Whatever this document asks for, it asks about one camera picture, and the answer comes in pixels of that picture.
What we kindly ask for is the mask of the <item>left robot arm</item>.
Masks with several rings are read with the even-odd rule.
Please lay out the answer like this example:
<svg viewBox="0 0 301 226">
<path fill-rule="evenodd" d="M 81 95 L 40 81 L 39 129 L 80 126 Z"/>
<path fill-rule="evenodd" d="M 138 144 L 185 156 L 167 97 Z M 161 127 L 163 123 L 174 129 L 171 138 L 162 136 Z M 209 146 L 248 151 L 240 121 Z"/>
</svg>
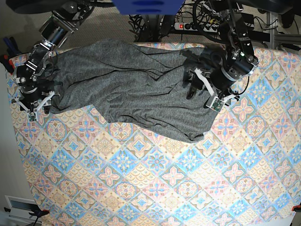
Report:
<svg viewBox="0 0 301 226">
<path fill-rule="evenodd" d="M 258 58 L 254 55 L 251 39 L 248 36 L 248 28 L 242 14 L 234 8 L 231 1 L 220 12 L 211 11 L 219 21 L 217 28 L 220 39 L 216 39 L 204 31 L 204 25 L 200 24 L 197 16 L 198 7 L 204 5 L 203 0 L 197 0 L 192 7 L 193 24 L 201 35 L 209 40 L 224 44 L 226 52 L 218 50 L 210 53 L 210 59 L 203 59 L 203 63 L 212 64 L 212 70 L 196 68 L 191 71 L 187 99 L 195 96 L 197 90 L 205 89 L 209 98 L 204 107 L 220 112 L 224 106 L 229 106 L 233 99 L 239 101 L 243 92 L 233 91 L 232 85 L 238 80 L 249 78 L 258 66 Z"/>
</svg>

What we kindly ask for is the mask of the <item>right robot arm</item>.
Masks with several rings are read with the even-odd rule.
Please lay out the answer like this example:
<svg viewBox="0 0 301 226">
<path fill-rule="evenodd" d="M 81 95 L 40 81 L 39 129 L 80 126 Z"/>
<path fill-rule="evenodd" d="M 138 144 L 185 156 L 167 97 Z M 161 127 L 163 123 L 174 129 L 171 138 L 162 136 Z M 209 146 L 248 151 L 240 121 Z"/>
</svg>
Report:
<svg viewBox="0 0 301 226">
<path fill-rule="evenodd" d="M 8 0 L 6 4 L 18 14 L 52 13 L 40 29 L 41 41 L 33 46 L 28 59 L 16 68 L 14 75 L 21 94 L 14 102 L 26 112 L 29 121 L 36 121 L 40 109 L 49 113 L 55 95 L 52 83 L 42 77 L 55 48 L 62 46 L 78 30 L 93 12 L 97 1 Z"/>
</svg>

